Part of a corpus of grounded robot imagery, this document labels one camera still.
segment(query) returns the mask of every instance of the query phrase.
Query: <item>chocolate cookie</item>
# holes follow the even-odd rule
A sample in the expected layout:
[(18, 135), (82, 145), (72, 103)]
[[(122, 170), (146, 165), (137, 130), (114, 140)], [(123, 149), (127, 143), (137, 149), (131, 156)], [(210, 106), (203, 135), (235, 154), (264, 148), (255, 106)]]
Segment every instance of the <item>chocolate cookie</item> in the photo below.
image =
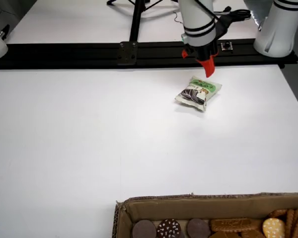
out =
[(180, 224), (174, 219), (162, 221), (157, 229), (158, 238), (179, 238), (181, 233)]
[(259, 223), (261, 223), (260, 220), (248, 218), (211, 220), (211, 229), (214, 232), (245, 232), (257, 230)]
[(137, 222), (133, 228), (133, 238), (155, 238), (155, 235), (155, 226), (148, 220)]
[(259, 231), (248, 231), (241, 233), (242, 238), (265, 238), (265, 236)]
[(201, 219), (192, 219), (187, 225), (190, 238), (208, 238), (211, 235), (209, 225)]

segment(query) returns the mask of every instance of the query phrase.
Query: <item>black stripe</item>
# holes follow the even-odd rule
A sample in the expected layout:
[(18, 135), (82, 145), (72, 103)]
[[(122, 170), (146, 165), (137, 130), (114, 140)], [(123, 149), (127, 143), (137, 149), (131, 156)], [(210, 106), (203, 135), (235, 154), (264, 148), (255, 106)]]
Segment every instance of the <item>black stripe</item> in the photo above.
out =
[(298, 2), (287, 1), (287, 0), (278, 0), (278, 1), (280, 1), (281, 3), (285, 3), (285, 4), (298, 6)]
[(214, 20), (214, 18), (213, 18), (213, 20), (210, 21), (210, 22), (209, 22), (208, 24), (206, 24), (205, 26), (202, 26), (202, 27), (200, 27), (200, 28), (187, 28), (187, 27), (184, 26), (184, 30), (186, 30), (186, 31), (192, 31), (192, 32), (202, 31), (202, 30), (204, 30), (204, 29), (210, 27), (214, 22), (215, 22), (215, 20)]
[(280, 9), (283, 9), (283, 10), (287, 10), (287, 11), (298, 11), (298, 8), (290, 8), (290, 7), (286, 7), (286, 6), (281, 6), (279, 5), (278, 3), (276, 3), (274, 1), (274, 5)]
[(197, 38), (197, 37), (201, 37), (201, 36), (205, 36), (205, 35), (209, 34), (214, 28), (215, 28), (215, 24), (214, 24), (209, 30), (207, 30), (207, 31), (205, 31), (205, 32), (202, 32), (202, 33), (200, 33), (200, 34), (193, 35), (193, 34), (189, 34), (189, 33), (187, 33), (187, 32), (185, 32), (185, 34), (186, 34), (187, 36), (189, 36), (189, 37)]

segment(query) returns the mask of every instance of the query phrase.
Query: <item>white tabletop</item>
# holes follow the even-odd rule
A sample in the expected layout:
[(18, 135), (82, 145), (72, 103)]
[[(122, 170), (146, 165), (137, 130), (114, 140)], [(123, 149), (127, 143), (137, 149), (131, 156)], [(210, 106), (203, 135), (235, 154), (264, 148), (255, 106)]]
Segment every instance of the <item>white tabletop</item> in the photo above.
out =
[[(94, 0), (53, 2), (39, 0), (9, 41), (84, 42), (61, 29), (83, 33), (77, 21), (92, 14), (127, 33), (85, 29), (86, 41), (128, 39), (130, 17), (92, 10)], [(144, 25), (141, 41), (178, 39)], [(227, 37), (255, 31), (236, 23)], [(204, 70), (0, 71), (0, 238), (109, 238), (115, 201), (133, 196), (298, 192), (298, 102), (279, 68), (218, 67), (210, 80), (223, 87), (206, 113), (174, 101), (192, 75)]]

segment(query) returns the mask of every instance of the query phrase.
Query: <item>cardboard box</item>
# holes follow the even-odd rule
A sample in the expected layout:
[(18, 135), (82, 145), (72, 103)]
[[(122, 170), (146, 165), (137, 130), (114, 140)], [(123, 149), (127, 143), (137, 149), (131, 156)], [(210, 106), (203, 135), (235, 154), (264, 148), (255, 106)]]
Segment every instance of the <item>cardboard box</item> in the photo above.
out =
[(270, 212), (283, 208), (298, 208), (298, 193), (130, 198), (116, 206), (112, 238), (131, 238), (133, 225), (144, 219), (157, 226), (162, 220), (173, 218), (185, 232), (192, 218), (264, 219)]

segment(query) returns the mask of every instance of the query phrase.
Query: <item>plastic food package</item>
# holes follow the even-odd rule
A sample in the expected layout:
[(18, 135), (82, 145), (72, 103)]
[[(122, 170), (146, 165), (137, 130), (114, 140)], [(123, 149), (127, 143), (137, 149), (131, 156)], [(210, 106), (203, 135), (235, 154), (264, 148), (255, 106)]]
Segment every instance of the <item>plastic food package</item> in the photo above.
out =
[(205, 111), (207, 101), (221, 88), (221, 84), (200, 80), (193, 76), (189, 86), (176, 96), (175, 100)]

